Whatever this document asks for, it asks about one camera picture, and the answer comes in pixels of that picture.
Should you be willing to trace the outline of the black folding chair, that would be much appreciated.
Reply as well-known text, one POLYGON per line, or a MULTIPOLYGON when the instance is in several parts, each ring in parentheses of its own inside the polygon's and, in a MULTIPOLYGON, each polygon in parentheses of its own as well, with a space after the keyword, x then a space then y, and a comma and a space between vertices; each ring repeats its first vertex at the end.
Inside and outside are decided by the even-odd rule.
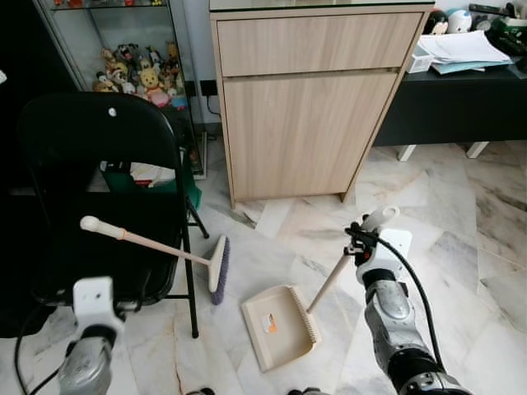
POLYGON ((75 282, 113 279, 118 304, 148 306, 173 300, 181 259, 132 242, 87 232, 79 221, 95 216, 110 225, 189 251, 191 207, 180 139, 153 103, 120 93, 65 91, 24 106, 16 135, 44 213, 41 266, 30 293, 42 304, 72 303, 75 282), (78 170, 102 162, 147 163, 175 172, 168 192, 91 192, 75 187, 78 170))

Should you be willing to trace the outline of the glass display cabinet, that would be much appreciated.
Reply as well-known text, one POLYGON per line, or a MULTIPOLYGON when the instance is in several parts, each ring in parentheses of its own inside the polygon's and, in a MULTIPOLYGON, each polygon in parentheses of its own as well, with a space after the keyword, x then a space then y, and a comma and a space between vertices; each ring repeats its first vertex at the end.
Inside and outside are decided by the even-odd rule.
POLYGON ((208 169, 193 52, 180 31, 180 0, 34 0, 82 91, 138 95, 158 106, 184 136, 196 179, 208 169), (153 67, 162 91, 144 93, 139 72, 153 67))

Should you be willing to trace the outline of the black desk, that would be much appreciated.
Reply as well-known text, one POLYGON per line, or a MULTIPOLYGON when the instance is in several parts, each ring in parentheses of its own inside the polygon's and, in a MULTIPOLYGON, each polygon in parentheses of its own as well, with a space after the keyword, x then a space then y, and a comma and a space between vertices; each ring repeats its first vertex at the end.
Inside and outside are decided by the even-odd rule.
POLYGON ((373 146, 525 140, 526 106, 527 78, 515 65, 406 74, 373 146))

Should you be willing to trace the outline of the stack of white papers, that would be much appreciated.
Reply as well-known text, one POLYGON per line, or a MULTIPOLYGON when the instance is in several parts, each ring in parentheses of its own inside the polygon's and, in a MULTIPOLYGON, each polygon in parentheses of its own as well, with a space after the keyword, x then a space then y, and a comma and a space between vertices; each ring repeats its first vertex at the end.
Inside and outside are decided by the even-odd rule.
POLYGON ((482 31, 425 35, 418 46, 433 57, 432 68, 441 75, 513 64, 512 57, 494 48, 482 31))

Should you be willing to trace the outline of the light wooden cabinet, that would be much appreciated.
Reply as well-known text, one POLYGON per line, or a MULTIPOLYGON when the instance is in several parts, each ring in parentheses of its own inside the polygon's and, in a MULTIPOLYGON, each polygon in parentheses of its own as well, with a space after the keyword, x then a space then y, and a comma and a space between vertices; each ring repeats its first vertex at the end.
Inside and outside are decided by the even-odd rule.
POLYGON ((350 195, 436 0, 208 0, 232 203, 350 195))

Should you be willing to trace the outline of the white plastic basket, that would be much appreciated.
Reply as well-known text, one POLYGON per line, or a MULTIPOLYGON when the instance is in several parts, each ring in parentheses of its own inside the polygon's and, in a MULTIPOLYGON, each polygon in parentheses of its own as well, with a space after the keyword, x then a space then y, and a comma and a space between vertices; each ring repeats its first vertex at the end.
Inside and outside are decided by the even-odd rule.
POLYGON ((418 74, 419 72, 428 72, 434 61, 436 61, 436 57, 417 43, 411 52, 410 64, 406 69, 406 73, 418 74))

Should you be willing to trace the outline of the beige broom with purple bristles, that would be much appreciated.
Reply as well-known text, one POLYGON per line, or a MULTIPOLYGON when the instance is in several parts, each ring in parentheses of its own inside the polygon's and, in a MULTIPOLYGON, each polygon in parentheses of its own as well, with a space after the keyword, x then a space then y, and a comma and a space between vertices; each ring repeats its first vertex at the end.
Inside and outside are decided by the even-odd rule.
POLYGON ((203 258, 194 255, 194 253, 181 251, 181 249, 175 249, 169 247, 169 245, 162 244, 161 242, 128 232, 124 227, 99 221, 95 216, 83 216, 79 221, 79 225, 83 230, 87 230, 87 232, 94 232, 112 237, 116 240, 132 242, 132 244, 155 249, 155 251, 170 253, 170 255, 187 259, 192 261, 192 263, 202 264, 208 269, 208 292, 211 294, 212 304, 222 304, 222 301, 225 299, 227 271, 229 271, 230 268, 232 251, 232 244, 230 244, 230 240, 226 235, 219 237, 212 255, 208 258, 203 258))

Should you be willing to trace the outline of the yellow bear plush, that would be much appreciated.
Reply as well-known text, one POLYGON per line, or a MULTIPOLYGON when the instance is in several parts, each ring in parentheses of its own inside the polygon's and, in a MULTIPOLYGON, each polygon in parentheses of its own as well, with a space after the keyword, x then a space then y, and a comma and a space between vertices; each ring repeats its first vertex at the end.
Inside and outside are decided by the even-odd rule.
POLYGON ((158 72, 153 67, 143 68, 138 75, 144 93, 154 93, 154 91, 163 90, 163 84, 161 83, 158 72))

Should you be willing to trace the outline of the beige dustpan with long handle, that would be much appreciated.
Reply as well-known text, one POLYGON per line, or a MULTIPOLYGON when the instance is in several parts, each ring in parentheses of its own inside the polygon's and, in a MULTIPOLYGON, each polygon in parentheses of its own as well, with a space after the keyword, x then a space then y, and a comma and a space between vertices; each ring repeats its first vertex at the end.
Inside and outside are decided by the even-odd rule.
MULTIPOLYGON (((400 210, 396 206, 376 208, 373 213, 362 215, 365 225, 381 225, 398 217, 400 210)), ((366 298, 373 300, 379 293, 384 282, 398 282, 388 268, 374 266, 372 260, 355 267, 355 275, 361 285, 366 288, 366 298)), ((308 300, 299 286, 278 285, 241 302, 242 317, 247 324, 248 332, 261 371, 290 364, 312 352, 321 340, 321 331, 316 322, 314 312, 319 308, 324 295, 334 290, 338 285, 343 271, 352 263, 350 257, 340 256, 338 263, 327 275, 323 285, 312 300, 308 300)))

